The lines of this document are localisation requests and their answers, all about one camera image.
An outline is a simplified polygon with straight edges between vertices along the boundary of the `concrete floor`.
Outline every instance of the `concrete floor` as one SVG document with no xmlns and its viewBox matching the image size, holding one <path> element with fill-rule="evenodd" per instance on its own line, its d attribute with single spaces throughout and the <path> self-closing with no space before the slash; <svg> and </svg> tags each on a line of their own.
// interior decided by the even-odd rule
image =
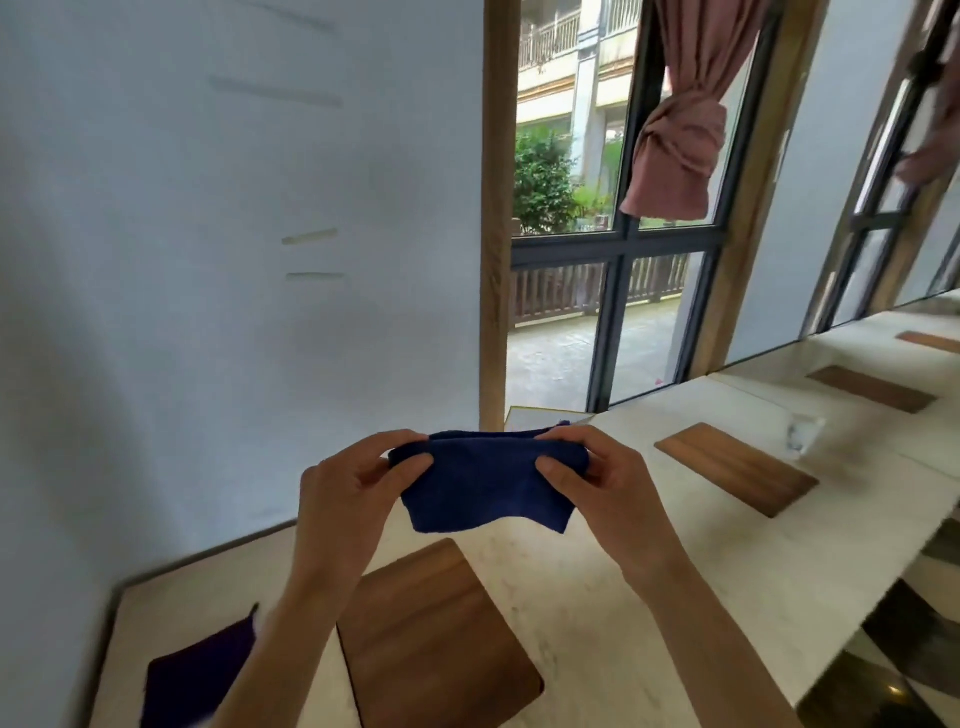
<svg viewBox="0 0 960 728">
<path fill-rule="evenodd" d="M 612 401 L 663 384 L 680 299 L 627 308 L 613 377 Z M 507 338 L 507 410 L 549 407 L 583 412 L 597 318 L 533 324 Z"/>
</svg>

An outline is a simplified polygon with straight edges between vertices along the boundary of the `white railing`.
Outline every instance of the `white railing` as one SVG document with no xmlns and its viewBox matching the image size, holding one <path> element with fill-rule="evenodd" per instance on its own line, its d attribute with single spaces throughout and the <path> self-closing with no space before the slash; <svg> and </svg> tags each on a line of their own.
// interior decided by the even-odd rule
<svg viewBox="0 0 960 728">
<path fill-rule="evenodd" d="M 640 22 L 642 0 L 611 0 L 608 5 L 607 35 L 631 30 Z"/>
<path fill-rule="evenodd" d="M 557 17 L 550 25 L 531 28 L 520 37 L 520 70 L 544 65 L 577 47 L 580 10 Z"/>
</svg>

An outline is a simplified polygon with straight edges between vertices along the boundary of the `blue cloth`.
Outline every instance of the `blue cloth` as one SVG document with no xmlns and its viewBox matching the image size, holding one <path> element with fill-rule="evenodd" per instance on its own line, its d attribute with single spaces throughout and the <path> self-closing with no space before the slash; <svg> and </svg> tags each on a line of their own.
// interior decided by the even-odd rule
<svg viewBox="0 0 960 728">
<path fill-rule="evenodd" d="M 535 463 L 548 455 L 583 475 L 589 455 L 575 443 L 534 440 L 549 429 L 438 432 L 426 442 L 393 450 L 391 466 L 422 452 L 433 455 L 433 467 L 402 496 L 414 530 L 453 533 L 505 516 L 522 516 L 563 533 L 573 503 L 546 481 Z"/>
<path fill-rule="evenodd" d="M 217 712 L 253 650 L 258 607 L 254 604 L 246 619 L 147 666 L 140 728 L 192 728 Z"/>
</svg>

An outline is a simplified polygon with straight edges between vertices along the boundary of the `fence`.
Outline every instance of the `fence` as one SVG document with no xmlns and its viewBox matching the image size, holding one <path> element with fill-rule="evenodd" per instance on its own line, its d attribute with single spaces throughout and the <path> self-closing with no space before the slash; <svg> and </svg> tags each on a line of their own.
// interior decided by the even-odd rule
<svg viewBox="0 0 960 728">
<path fill-rule="evenodd" d="M 630 273 L 627 303 L 659 301 L 681 293 L 688 254 L 639 258 Z M 565 265 L 516 271 L 512 276 L 512 325 L 564 316 L 596 314 L 603 297 L 605 265 Z"/>
<path fill-rule="evenodd" d="M 520 36 L 520 70 L 544 65 L 577 47 L 580 10 L 557 17 L 551 25 L 533 27 Z"/>
<path fill-rule="evenodd" d="M 607 35 L 630 30 L 640 22 L 641 0 L 612 0 L 608 5 Z"/>
</svg>

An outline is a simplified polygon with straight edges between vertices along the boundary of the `brown placemat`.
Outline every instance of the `brown placemat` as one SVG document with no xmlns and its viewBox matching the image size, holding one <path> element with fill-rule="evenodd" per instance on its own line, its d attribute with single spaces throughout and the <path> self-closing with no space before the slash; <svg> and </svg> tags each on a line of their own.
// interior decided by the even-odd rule
<svg viewBox="0 0 960 728">
<path fill-rule="evenodd" d="M 707 423 L 688 427 L 655 447 L 769 519 L 820 482 Z"/>
<path fill-rule="evenodd" d="M 918 389 L 894 384 L 886 379 L 877 379 L 846 367 L 825 367 L 807 375 L 807 378 L 911 415 L 917 414 L 937 400 L 933 395 Z"/>
<path fill-rule="evenodd" d="M 364 728 L 496 728 L 543 692 L 451 539 L 364 576 L 337 627 Z"/>
<path fill-rule="evenodd" d="M 960 341 L 948 339 L 946 336 L 934 336 L 932 333 L 920 333 L 919 331 L 904 331 L 897 334 L 901 341 L 909 341 L 911 344 L 920 344 L 922 347 L 939 349 L 941 352 L 960 353 Z"/>
</svg>

